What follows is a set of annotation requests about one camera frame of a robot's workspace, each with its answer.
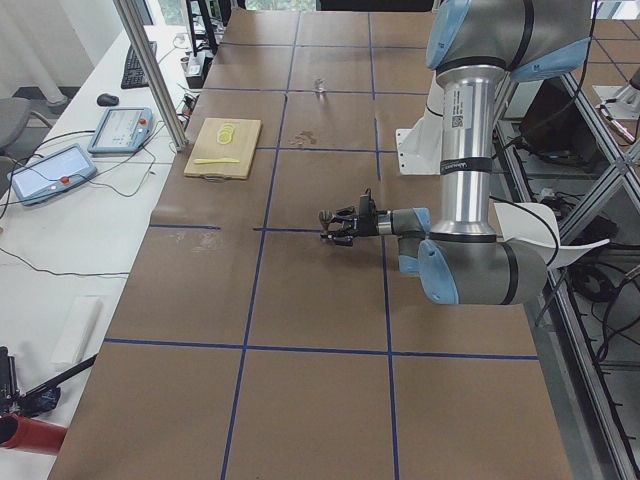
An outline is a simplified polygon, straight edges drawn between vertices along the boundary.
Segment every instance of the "black keyboard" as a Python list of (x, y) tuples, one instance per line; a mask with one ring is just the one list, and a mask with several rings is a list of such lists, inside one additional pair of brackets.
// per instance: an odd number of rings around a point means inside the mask
[[(153, 50), (153, 54), (156, 54), (156, 50), (158, 49), (158, 44), (156, 42), (149, 42), (149, 46), (151, 50)], [(133, 47), (129, 47), (129, 51), (127, 52), (127, 58), (124, 61), (124, 73), (122, 74), (122, 82), (120, 82), (120, 88), (140, 88), (146, 87), (149, 85), (147, 81), (147, 77), (142, 70), (142, 65), (140, 65), (140, 60), (138, 59), (138, 55), (133, 50)]]

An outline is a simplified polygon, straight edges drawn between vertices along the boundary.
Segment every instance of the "lemon slice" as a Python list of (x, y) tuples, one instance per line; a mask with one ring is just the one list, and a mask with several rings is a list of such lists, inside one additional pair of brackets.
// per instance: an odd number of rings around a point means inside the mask
[(225, 123), (218, 129), (217, 141), (220, 145), (228, 145), (233, 140), (233, 134), (236, 131), (235, 125)]

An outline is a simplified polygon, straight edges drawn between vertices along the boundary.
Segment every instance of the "red cylinder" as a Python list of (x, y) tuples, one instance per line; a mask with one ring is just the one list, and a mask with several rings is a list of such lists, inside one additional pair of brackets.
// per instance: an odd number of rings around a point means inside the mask
[(20, 417), (13, 413), (0, 417), (0, 447), (25, 452), (57, 455), (67, 434), (59, 425)]

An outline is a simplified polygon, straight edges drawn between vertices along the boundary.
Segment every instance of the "table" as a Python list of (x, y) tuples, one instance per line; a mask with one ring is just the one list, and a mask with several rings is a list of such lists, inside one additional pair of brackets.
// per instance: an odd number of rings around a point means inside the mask
[[(181, 51), (172, 45), (180, 30), (184, 29), (153, 27), (148, 30), (150, 38), (158, 42), (157, 58), (171, 51), (162, 61), (161, 69), (176, 105), (183, 95), (178, 84), (186, 86), (179, 64)], [(149, 106), (155, 121), (161, 119), (149, 88), (126, 91), (119, 88), (128, 47), (129, 40), (122, 33), (47, 138), (95, 128), (104, 111), (104, 108), (96, 105), (96, 98), (105, 91), (119, 96), (122, 106)], [(135, 196), (123, 198), (110, 189), (86, 184), (39, 206), (11, 205), (4, 219), (0, 220), (0, 226), (4, 229), (0, 235), (0, 246), (38, 267), (57, 272), (128, 272), (144, 236), (149, 213), (173, 161), (171, 139), (166, 129), (155, 131), (157, 136), (147, 147), (151, 153), (140, 152), (126, 164), (96, 179), (123, 193), (131, 193), (153, 163), (153, 174), (149, 175)], [(51, 153), (74, 142), (86, 148), (89, 139), (90, 136), (63, 138), (47, 144), (39, 152)], [(100, 157), (94, 160), (100, 172), (117, 165), (124, 158)], [(86, 357), (98, 351), (125, 281), (126, 277), (123, 276), (111, 279), (53, 277), (34, 272), (0, 253), (3, 312), (0, 342), (16, 357), (18, 381), (23, 391), (58, 373), (49, 359), (77, 296), (99, 296), (103, 302), (86, 349)], [(59, 406), (39, 418), (67, 426), (87, 377), (88, 372), (84, 372), (65, 382)], [(0, 450), (0, 471), (6, 478), (43, 479), (47, 477), (54, 460), (44, 455)]]
[(50, 479), (571, 478), (521, 306), (430, 304), (392, 239), (318, 238), (367, 187), (438, 217), (394, 152), (432, 21), (233, 13), (187, 136), (262, 120), (252, 172), (176, 156)]

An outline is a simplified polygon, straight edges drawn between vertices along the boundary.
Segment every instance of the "label on robot arm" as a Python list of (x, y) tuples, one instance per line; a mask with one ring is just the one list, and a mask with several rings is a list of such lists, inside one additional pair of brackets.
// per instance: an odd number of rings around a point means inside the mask
[(444, 95), (444, 130), (471, 128), (473, 87), (464, 85), (453, 88)]

